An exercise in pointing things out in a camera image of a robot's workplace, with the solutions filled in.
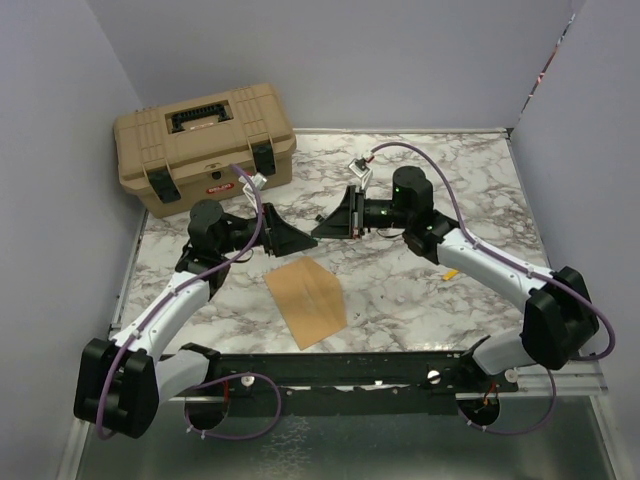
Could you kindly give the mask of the tan plastic toolbox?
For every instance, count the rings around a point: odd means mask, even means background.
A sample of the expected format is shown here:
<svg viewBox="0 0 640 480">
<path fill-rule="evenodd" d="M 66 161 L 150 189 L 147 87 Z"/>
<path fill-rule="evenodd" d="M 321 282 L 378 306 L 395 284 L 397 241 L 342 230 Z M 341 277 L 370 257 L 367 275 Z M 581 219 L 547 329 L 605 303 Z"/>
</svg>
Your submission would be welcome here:
<svg viewBox="0 0 640 480">
<path fill-rule="evenodd" d="M 290 183 L 297 147 L 269 83 L 120 116 L 114 137 L 121 186 L 156 218 L 240 195 L 233 165 L 262 174 L 269 188 Z"/>
</svg>

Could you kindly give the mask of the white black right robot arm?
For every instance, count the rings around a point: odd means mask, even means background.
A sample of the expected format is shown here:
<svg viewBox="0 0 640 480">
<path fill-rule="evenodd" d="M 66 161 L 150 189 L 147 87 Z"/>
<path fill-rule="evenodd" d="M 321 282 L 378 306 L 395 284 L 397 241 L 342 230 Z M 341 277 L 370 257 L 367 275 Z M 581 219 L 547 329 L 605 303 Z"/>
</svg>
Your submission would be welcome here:
<svg viewBox="0 0 640 480">
<path fill-rule="evenodd" d="M 312 234 L 358 239 L 370 229 L 401 230 L 415 255 L 472 277 L 522 313 L 521 330 L 490 336 L 471 348 L 471 359 L 459 367 L 461 383 L 469 390 L 483 390 L 511 368 L 538 364 L 559 370 L 599 329 L 578 271 L 538 267 L 482 243 L 435 209 L 433 185 L 418 167 L 394 171 L 388 200 L 369 199 L 363 188 L 348 186 L 339 206 Z"/>
</svg>

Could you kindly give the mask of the yellow black utility knife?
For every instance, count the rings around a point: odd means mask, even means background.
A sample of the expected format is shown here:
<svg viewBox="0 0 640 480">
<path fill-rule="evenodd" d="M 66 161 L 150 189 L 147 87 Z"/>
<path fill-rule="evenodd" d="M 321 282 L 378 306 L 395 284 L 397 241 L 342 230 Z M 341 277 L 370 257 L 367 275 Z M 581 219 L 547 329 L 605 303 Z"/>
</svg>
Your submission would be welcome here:
<svg viewBox="0 0 640 480">
<path fill-rule="evenodd" d="M 450 281 L 452 280 L 454 277 L 456 277 L 459 274 L 458 270 L 450 270 L 447 273 L 445 273 L 442 277 L 442 279 L 444 281 Z"/>
</svg>

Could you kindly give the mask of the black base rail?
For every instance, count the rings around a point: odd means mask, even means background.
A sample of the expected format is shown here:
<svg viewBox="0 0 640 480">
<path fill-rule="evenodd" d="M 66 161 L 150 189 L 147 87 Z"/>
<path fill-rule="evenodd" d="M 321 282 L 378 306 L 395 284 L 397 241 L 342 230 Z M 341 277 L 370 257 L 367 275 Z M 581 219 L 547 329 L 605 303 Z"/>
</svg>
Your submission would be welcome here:
<svg viewBox="0 0 640 480">
<path fill-rule="evenodd" d="M 514 392 L 467 353 L 221 354 L 188 344 L 157 365 L 160 399 L 182 394 L 199 422 L 216 414 L 351 416 L 453 415 L 456 397 Z"/>
</svg>

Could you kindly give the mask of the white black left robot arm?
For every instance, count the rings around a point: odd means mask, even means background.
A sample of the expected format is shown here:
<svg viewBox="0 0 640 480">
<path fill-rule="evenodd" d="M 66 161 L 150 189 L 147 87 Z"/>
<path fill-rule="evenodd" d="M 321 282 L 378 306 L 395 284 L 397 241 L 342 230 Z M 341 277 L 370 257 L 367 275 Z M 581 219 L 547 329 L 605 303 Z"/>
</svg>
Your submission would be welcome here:
<svg viewBox="0 0 640 480">
<path fill-rule="evenodd" d="M 193 388 L 206 395 L 220 385 L 212 364 L 219 354 L 189 344 L 168 359 L 168 344 L 223 286 L 231 265 L 253 247 L 283 257 L 316 247 L 309 234 L 283 220 L 270 203 L 245 219 L 214 200 L 190 211 L 188 242 L 162 293 L 143 314 L 110 339 L 92 339 L 81 354 L 73 413 L 94 424 L 98 437 L 142 436 L 159 405 Z"/>
</svg>

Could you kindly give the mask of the brown paper envelope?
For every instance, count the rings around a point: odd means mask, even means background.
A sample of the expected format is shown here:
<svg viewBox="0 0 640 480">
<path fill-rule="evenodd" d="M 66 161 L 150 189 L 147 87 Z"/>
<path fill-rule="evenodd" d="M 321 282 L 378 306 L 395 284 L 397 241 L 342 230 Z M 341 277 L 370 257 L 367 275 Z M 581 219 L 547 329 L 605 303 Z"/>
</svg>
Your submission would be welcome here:
<svg viewBox="0 0 640 480">
<path fill-rule="evenodd" d="M 347 326 L 340 281 L 311 257 L 272 270 L 264 280 L 300 350 Z"/>
</svg>

